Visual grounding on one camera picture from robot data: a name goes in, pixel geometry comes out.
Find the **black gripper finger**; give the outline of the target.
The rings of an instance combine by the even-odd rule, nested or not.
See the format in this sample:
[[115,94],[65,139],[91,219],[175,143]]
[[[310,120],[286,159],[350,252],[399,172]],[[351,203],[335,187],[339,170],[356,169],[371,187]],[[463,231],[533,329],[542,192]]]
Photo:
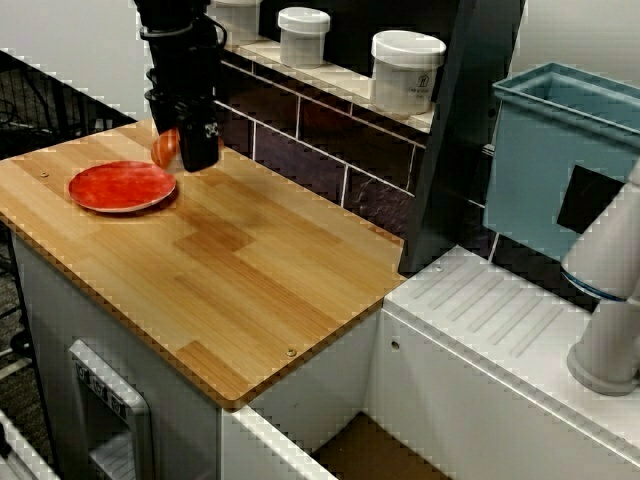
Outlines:
[[178,120],[179,146],[184,169],[199,172],[219,159],[219,129],[212,118],[193,114]]
[[150,101],[149,106],[159,134],[177,127],[176,111],[171,103],[166,101]]

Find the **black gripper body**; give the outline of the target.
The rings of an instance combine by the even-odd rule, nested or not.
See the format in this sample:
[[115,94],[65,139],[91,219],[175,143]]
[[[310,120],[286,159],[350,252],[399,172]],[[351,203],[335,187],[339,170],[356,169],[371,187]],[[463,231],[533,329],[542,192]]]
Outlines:
[[151,89],[148,101],[166,101],[176,111],[176,120],[209,106],[220,84],[220,47],[218,36],[144,35],[152,67],[146,72]]

